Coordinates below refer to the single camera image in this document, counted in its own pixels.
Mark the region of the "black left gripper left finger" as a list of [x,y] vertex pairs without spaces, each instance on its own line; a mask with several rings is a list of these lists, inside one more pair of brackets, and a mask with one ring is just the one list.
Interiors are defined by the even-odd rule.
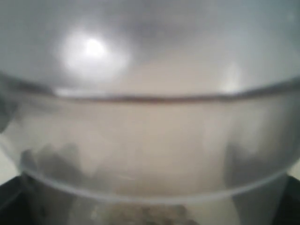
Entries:
[[42,203],[40,183],[19,175],[0,186],[2,225],[44,225],[47,212]]

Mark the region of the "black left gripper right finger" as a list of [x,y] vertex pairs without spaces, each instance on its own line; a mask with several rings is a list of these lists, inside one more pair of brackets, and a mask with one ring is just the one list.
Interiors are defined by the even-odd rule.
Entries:
[[271,184],[272,225],[300,225],[300,181],[284,174]]

